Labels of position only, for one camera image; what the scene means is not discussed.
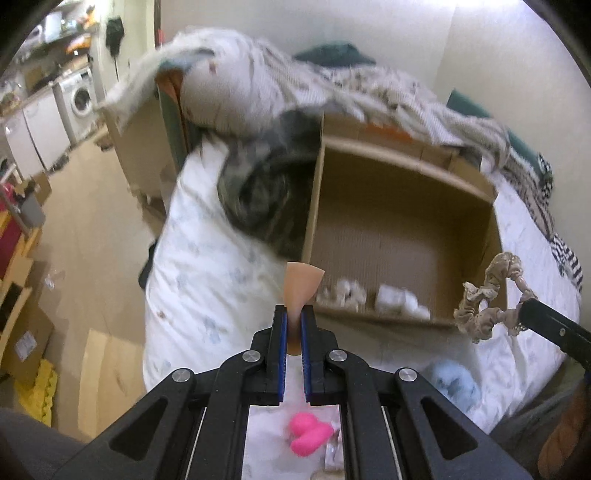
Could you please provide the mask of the person's right hand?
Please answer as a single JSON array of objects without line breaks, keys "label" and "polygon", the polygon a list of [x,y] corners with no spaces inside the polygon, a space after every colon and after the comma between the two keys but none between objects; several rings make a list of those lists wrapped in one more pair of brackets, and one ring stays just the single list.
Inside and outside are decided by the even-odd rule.
[{"label": "person's right hand", "polygon": [[545,442],[538,457],[538,471],[550,479],[565,466],[575,448],[582,443],[583,434],[590,431],[590,387],[581,383],[558,425]]}]

